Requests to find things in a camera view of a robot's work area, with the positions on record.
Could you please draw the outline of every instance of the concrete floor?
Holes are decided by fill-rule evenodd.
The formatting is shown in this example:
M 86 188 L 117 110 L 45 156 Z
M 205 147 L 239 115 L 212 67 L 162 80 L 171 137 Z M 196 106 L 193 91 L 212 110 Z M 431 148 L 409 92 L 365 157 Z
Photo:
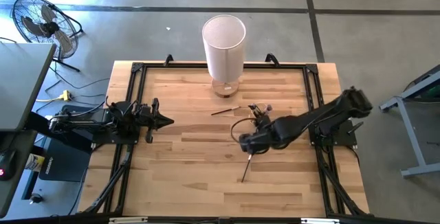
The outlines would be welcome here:
M 306 8 L 305 0 L 50 0 L 53 3 L 123 6 Z M 316 8 L 438 10 L 440 0 L 313 0 Z M 0 0 L 13 3 L 14 0 Z M 110 76 L 115 60 L 204 60 L 201 26 L 215 14 L 159 12 L 69 11 L 86 31 L 77 52 L 66 62 L 81 74 L 61 69 L 75 85 Z M 316 62 L 308 14 L 235 14 L 248 30 L 247 60 L 263 60 L 268 52 L 280 61 Z M 440 16 L 317 15 L 326 62 L 337 64 L 343 87 L 363 89 L 379 105 L 398 94 L 408 82 L 440 63 Z M 0 36 L 24 41 L 9 10 L 0 10 Z M 56 82 L 49 72 L 43 88 Z M 49 91 L 57 96 L 59 84 Z M 74 94 L 105 93 L 106 82 Z M 40 98 L 48 98 L 42 90 Z M 98 103 L 102 98 L 81 99 Z M 41 110 L 51 115 L 63 103 Z M 370 211 L 382 217 L 440 223 L 440 173 L 402 179 L 400 169 L 416 166 L 414 152 L 399 114 L 374 109 L 357 131 L 358 153 Z M 22 179 L 19 189 L 24 187 Z M 18 216 L 66 214 L 72 206 L 77 183 L 38 181 L 36 189 L 47 200 L 28 205 L 16 199 L 6 219 Z

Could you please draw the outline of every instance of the wooden table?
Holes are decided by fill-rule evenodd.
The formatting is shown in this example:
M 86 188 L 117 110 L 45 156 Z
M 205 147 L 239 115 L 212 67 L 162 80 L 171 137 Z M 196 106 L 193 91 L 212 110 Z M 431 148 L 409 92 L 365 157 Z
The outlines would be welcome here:
M 125 99 L 132 62 L 115 62 L 109 102 Z M 324 101 L 329 102 L 341 92 L 336 66 L 318 63 L 318 69 Z M 316 154 L 308 133 L 284 150 L 255 155 L 244 183 L 240 180 L 248 155 L 230 137 L 231 125 L 250 114 L 246 106 L 251 103 L 271 104 L 272 119 L 307 111 L 303 81 L 297 69 L 245 69 L 239 92 L 223 99 L 212 91 L 207 69 L 149 69 L 142 103 L 159 98 L 160 113 L 175 123 L 155 131 L 152 144 L 144 141 L 146 129 L 142 130 L 133 154 L 124 215 L 324 216 Z M 235 106 L 243 108 L 210 115 Z M 238 137 L 253 131 L 244 122 L 234 133 Z M 91 156 L 78 210 L 90 206 L 108 182 L 114 150 L 115 146 L 105 145 Z M 335 147 L 335 157 L 341 184 L 368 212 L 354 154 Z M 332 187 L 329 190 L 336 209 Z

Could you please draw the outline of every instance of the fan guard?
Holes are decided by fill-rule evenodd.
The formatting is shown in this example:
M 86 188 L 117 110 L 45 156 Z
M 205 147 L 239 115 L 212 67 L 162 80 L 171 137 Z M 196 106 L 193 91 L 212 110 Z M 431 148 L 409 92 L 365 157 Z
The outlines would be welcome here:
M 12 19 L 27 42 L 56 44 L 59 59 L 69 58 L 78 48 L 78 32 L 70 17 L 49 1 L 16 0 Z

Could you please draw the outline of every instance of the black cable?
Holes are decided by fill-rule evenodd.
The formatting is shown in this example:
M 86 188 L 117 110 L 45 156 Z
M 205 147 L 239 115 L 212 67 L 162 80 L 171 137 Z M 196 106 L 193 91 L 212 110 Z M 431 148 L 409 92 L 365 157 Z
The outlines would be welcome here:
M 38 112 L 39 112 L 41 109 L 43 109 L 43 108 L 45 108 L 46 106 L 48 106 L 49 104 L 53 103 L 53 101 L 55 101 L 55 100 L 52 100 L 52 101 L 50 101 L 50 102 L 44 104 L 43 106 L 39 107 L 37 110 L 35 110 L 35 113 L 38 114 Z
M 77 101 L 77 100 L 75 100 L 75 98 L 77 98 L 77 97 L 92 98 L 92 97 L 98 97 L 98 96 L 105 96 L 105 94 L 101 93 L 101 94 L 96 94 L 94 96 L 77 95 L 77 96 L 69 97 L 69 100 L 72 101 L 72 102 L 75 102 L 75 103 L 79 103 L 79 104 L 97 105 L 96 103 L 88 103 L 88 102 Z
M 353 152 L 354 154 L 355 154 L 355 156 L 356 156 L 356 159 L 357 159 L 357 164 L 360 166 L 360 160 L 359 160 L 359 155 L 358 155 L 358 153 L 352 148 L 352 147 L 350 147 L 350 146 L 346 146 L 349 150 L 351 150 L 351 152 Z
M 93 106 L 97 105 L 96 103 L 87 103 L 87 102 L 82 102 L 82 101 L 77 101 L 77 100 L 70 100 L 70 101 L 78 103 L 78 104 L 88 104 L 88 105 L 93 105 Z
M 193 224 L 201 224 L 201 223 L 218 223 L 218 220 L 206 220 L 206 221 L 199 221 Z
M 51 89 L 52 87 L 55 87 L 58 83 L 62 82 L 62 80 L 58 80 L 57 82 L 55 82 L 54 84 L 50 85 L 48 88 L 44 89 L 44 92 L 50 96 L 50 94 L 47 92 L 49 91 L 49 89 Z
M 104 103 L 105 103 L 105 101 L 102 102 L 101 104 L 97 105 L 96 107 L 94 107 L 88 111 L 85 111 L 83 113 L 78 113 L 78 114 L 73 114 L 73 115 L 55 115 L 49 119 L 49 122 L 52 121 L 54 118 L 58 118 L 58 117 L 79 117 L 79 116 L 91 113 L 92 111 L 95 111 L 96 109 L 100 108 Z
M 86 173 L 86 172 L 87 172 L 87 168 L 85 168 L 85 169 L 84 169 L 84 172 L 82 173 L 81 180 L 80 180 L 80 187 L 79 187 L 79 189 L 78 189 L 78 193 L 76 194 L 76 198 L 75 198 L 74 204 L 72 205 L 72 207 L 71 207 L 71 209 L 70 209 L 70 211 L 69 211 L 69 214 L 67 214 L 67 215 L 72 214 L 72 211 L 74 211 L 75 205 L 76 205 L 76 203 L 78 202 L 78 199 L 79 199 L 79 197 L 80 197 L 81 190 L 82 190 L 83 185 L 84 185 L 84 184 L 83 184 L 83 181 L 84 181 L 84 179 L 85 179 L 85 173 Z
M 79 116 L 82 116 L 82 115 L 86 115 L 86 114 L 88 114 L 88 113 L 91 113 L 92 111 L 95 111 L 96 109 L 100 108 L 104 103 L 105 103 L 105 101 L 103 101 L 101 104 L 97 105 L 96 107 L 94 107 L 94 108 L 92 108 L 92 109 L 90 109 L 90 110 L 88 110 L 88 111 L 85 111 L 85 112 L 83 112 L 83 113 L 79 113 L 79 114 L 71 115 L 71 117 L 79 117 Z
M 302 128 L 300 134 L 302 134 L 305 130 L 307 130 L 307 128 L 309 128 L 309 126 L 311 126 L 312 124 L 315 124 L 316 120 L 318 120 L 320 117 L 324 116 L 324 115 L 327 114 L 328 112 L 332 111 L 333 109 L 335 109 L 335 108 L 334 108 L 334 107 L 333 107 L 333 108 L 330 108 L 330 109 L 326 110 L 325 112 L 321 113 L 320 115 L 318 115 L 318 117 L 315 117 L 312 121 L 310 121 L 310 123 L 308 123 L 308 125 L 306 125 L 304 128 Z M 324 120 L 327 120 L 327 119 L 329 119 L 330 117 L 326 117 L 325 119 L 320 120 L 319 122 L 324 121 Z
M 327 154 L 330 153 L 330 151 L 326 150 L 325 148 L 326 148 L 326 147 L 323 146 L 323 147 L 322 147 L 322 151 L 323 151 L 324 153 L 327 153 Z
M 11 145 L 14 143 L 15 137 L 17 137 L 18 132 L 14 132 L 14 136 L 12 137 L 11 141 L 9 142 L 9 145 L 7 148 L 4 148 L 1 152 L 9 149 L 11 147 Z
M 404 89 L 403 91 L 406 91 L 406 90 L 411 86 L 411 84 L 412 84 L 413 82 L 414 82 L 414 81 L 409 82 L 409 83 L 406 85 L 406 87 L 405 87 L 405 89 Z
M 76 98 L 76 97 L 92 98 L 92 97 L 98 97 L 98 96 L 105 96 L 105 93 L 96 94 L 94 96 L 78 95 L 78 96 L 73 96 L 72 98 Z
M 404 98 L 401 96 L 393 96 L 393 97 L 394 98 L 401 98 L 402 100 L 407 100 L 407 101 L 416 102 L 416 103 L 420 103 L 420 104 L 440 104 L 440 101 L 425 102 L 425 101 L 417 100 L 415 98 Z
M 91 82 L 91 83 L 89 83 L 89 84 L 87 84 L 87 85 L 84 85 L 84 86 L 82 86 L 82 87 L 77 87 L 77 86 L 73 86 L 73 84 L 72 83 L 70 83 L 70 82 L 68 82 L 66 79 L 64 79 L 60 74 L 58 74 L 58 72 L 55 70 L 55 69 L 52 69 L 51 67 L 49 67 L 57 76 L 59 76 L 62 80 L 64 80 L 64 82 L 66 82 L 67 84 L 69 84 L 71 87 L 73 87 L 73 88 L 75 88 L 75 89 L 83 89 L 83 88 L 85 88 L 85 87 L 88 87 L 88 86 L 90 86 L 90 85 L 93 85 L 93 84 L 95 84 L 95 83 L 98 83 L 98 82 L 102 82 L 102 81 L 104 81 L 104 80 L 110 80 L 110 78 L 105 78 L 105 79 L 101 79 L 101 80 L 95 80 L 94 82 Z
M 255 117 L 247 117 L 247 118 L 243 118 L 243 119 L 241 119 L 241 120 L 235 122 L 235 124 L 233 124 L 232 127 L 231 127 L 231 137 L 233 138 L 233 140 L 234 140 L 236 143 L 239 143 L 239 141 L 234 137 L 234 134 L 233 134 L 234 127 L 235 127 L 237 124 L 239 124 L 239 123 L 241 123 L 241 122 L 243 122 L 243 121 L 246 121 L 246 120 L 256 120 L 256 118 L 255 118 Z
M 135 104 L 138 103 L 138 100 L 133 101 L 132 103 L 130 103 L 129 107 L 124 111 L 124 113 L 122 114 L 122 117 L 125 116 L 125 114 L 127 114 L 127 111 L 129 111 L 129 109 Z
M 11 41 L 11 42 L 17 43 L 16 41 L 13 41 L 12 39 L 4 38 L 4 37 L 0 37 L 0 39 L 4 39 L 4 40 L 7 40 L 7 41 Z

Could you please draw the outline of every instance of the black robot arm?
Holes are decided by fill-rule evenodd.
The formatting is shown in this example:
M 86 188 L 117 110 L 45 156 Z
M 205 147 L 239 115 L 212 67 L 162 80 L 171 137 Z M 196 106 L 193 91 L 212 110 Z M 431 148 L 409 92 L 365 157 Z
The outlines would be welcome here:
M 284 149 L 311 125 L 319 124 L 321 134 L 328 135 L 333 127 L 350 117 L 368 116 L 371 109 L 362 90 L 351 87 L 332 102 L 299 116 L 288 115 L 273 122 L 266 115 L 257 117 L 256 132 L 240 135 L 241 150 L 253 155 L 265 153 L 269 148 Z
M 147 143 L 153 142 L 152 130 L 174 123 L 174 120 L 159 112 L 159 100 L 153 99 L 151 106 L 135 102 L 121 101 L 107 104 L 107 109 L 86 113 L 71 113 L 63 110 L 51 120 L 49 128 L 53 133 L 71 130 L 86 130 L 93 134 L 97 144 L 130 144 L 138 140 L 140 127 L 148 127 L 145 136 Z

